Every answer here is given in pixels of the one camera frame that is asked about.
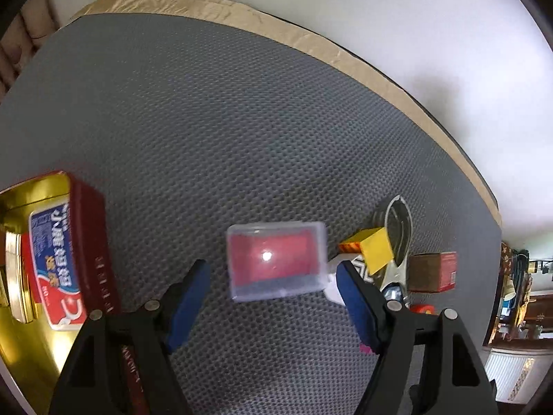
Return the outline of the pink rectangular block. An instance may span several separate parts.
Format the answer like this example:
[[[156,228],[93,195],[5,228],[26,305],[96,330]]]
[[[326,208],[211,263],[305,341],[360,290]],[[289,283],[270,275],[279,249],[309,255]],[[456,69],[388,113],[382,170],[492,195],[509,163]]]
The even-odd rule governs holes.
[[[363,352],[364,354],[368,354],[368,355],[372,355],[374,353],[374,351],[372,350],[371,347],[369,346],[366,346],[365,344],[361,343],[359,345],[359,348],[360,348],[360,351]]]

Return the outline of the gold ribbed lighter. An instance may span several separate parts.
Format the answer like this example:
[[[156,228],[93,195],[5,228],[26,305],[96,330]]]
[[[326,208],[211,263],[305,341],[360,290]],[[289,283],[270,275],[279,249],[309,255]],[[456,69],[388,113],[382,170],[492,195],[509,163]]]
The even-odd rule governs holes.
[[[19,323],[35,320],[33,295],[25,269],[25,237],[17,232],[6,232],[5,269],[9,308],[12,317]]]

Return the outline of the blue red clear card box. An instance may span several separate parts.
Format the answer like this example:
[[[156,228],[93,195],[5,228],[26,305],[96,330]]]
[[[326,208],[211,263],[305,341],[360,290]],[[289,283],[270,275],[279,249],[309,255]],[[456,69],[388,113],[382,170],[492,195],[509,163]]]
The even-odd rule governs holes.
[[[26,205],[22,227],[30,244],[32,282],[47,323],[55,331],[79,330],[87,309],[72,247],[69,196]]]

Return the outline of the clear case with red cards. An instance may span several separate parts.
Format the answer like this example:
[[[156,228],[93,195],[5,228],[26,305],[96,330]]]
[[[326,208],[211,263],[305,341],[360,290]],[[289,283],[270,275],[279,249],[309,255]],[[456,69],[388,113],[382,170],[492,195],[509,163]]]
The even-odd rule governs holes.
[[[236,303],[322,291],[328,283],[324,223],[237,224],[226,232],[229,290]]]

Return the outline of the red tape measure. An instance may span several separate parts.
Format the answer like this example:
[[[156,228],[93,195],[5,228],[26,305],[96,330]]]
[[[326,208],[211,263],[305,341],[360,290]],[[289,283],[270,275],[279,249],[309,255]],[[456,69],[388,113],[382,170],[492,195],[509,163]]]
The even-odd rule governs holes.
[[[416,314],[435,315],[436,309],[432,304],[413,304],[410,306],[410,310]]]

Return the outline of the cluttered side shelf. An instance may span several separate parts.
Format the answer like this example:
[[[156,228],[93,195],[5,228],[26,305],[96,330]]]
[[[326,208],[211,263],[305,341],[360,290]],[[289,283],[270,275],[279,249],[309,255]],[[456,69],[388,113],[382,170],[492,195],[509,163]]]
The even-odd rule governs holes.
[[[486,347],[552,348],[552,259],[503,242]]]

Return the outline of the gold red toffee tin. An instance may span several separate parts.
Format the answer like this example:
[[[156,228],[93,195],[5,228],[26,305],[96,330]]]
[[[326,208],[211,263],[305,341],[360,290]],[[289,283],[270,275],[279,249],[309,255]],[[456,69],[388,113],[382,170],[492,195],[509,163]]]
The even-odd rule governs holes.
[[[1,378],[17,406],[47,413],[90,315],[120,312],[104,199],[70,173],[1,193]]]

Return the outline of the red cardboard box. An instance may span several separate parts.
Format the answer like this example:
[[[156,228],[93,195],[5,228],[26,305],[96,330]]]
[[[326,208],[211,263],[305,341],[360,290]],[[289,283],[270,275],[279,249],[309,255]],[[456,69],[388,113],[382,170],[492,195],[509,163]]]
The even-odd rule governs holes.
[[[408,261],[408,290],[440,293],[450,291],[457,281],[457,253],[414,255]]]

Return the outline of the black white zigzag cube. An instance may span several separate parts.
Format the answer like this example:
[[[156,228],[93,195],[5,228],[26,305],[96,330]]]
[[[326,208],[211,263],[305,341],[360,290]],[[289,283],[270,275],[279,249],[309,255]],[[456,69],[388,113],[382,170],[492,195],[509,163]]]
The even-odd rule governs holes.
[[[374,278],[369,275],[365,260],[361,253],[344,253],[335,256],[328,262],[328,284],[324,288],[324,296],[331,303],[345,305],[342,297],[342,285],[344,272],[340,272],[339,266],[343,262],[349,262],[355,272],[366,282],[373,284]]]

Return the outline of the yellow wooden cube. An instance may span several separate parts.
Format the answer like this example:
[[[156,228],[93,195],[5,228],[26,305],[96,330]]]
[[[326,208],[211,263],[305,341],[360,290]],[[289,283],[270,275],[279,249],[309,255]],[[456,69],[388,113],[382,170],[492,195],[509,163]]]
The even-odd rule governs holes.
[[[360,253],[369,275],[375,275],[394,258],[385,227],[360,230],[343,240],[338,250],[341,253]]]

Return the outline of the silver metal clip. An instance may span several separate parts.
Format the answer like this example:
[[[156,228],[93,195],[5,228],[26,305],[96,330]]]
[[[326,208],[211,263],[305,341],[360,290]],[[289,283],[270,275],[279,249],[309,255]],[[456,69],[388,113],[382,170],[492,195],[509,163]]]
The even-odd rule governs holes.
[[[407,270],[412,243],[412,214],[407,201],[400,195],[388,198],[372,215],[373,228],[386,228],[393,258],[375,275],[373,283],[386,300],[408,305]]]

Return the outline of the grey honeycomb table mat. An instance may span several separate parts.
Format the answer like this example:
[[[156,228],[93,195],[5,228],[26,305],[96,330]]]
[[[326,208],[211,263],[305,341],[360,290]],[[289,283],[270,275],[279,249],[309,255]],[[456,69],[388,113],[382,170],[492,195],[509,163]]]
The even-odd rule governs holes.
[[[376,363],[320,292],[235,303],[234,224],[320,221],[334,255],[400,195],[412,252],[457,253],[456,287],[429,301],[483,343],[502,233],[476,187],[394,105],[269,38],[154,14],[62,28],[1,105],[2,186],[56,169],[104,195],[125,309],[210,263],[203,310],[171,358],[197,414],[351,414]]]

